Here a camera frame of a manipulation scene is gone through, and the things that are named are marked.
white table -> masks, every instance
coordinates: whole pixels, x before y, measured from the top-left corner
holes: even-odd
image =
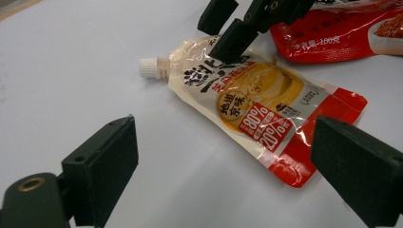
[[[204,35],[208,2],[53,0],[1,21],[0,195],[60,174],[64,157],[131,113],[140,164],[107,227],[365,227],[318,172],[301,189],[283,184],[165,81],[139,77],[140,58]],[[277,55],[268,33],[255,45]],[[402,57],[290,66],[365,96],[357,126],[403,150]]]

white surface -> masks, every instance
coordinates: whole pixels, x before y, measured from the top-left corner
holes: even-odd
[[[0,195],[27,175],[59,174],[84,140],[131,113],[140,164],[107,227],[365,227],[318,172],[302,189],[286,186],[164,80],[139,76],[140,58],[204,35],[208,2],[53,0],[0,22]],[[255,45],[276,54],[269,34]],[[403,151],[402,64],[290,65],[364,95],[357,126]]]

red plastic packaging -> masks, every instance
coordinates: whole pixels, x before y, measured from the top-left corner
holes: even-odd
[[[388,34],[378,31],[382,26]],[[403,1],[316,3],[304,18],[290,26],[272,26],[270,31],[278,52],[296,63],[403,55]]]

white cap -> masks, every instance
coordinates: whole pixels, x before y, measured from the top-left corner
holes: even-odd
[[[144,78],[169,77],[169,60],[165,58],[140,59],[140,76]]]

tabletop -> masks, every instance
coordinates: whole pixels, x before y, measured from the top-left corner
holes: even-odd
[[[30,174],[60,174],[88,137],[132,114],[139,166],[106,227],[365,227],[320,173],[302,188],[282,183],[167,81],[140,77],[141,58],[205,35],[197,24],[208,2],[42,1],[1,21],[0,195]],[[251,0],[238,2],[232,18]],[[254,46],[281,59],[269,33]],[[283,61],[363,95],[356,126],[403,150],[402,57]]]

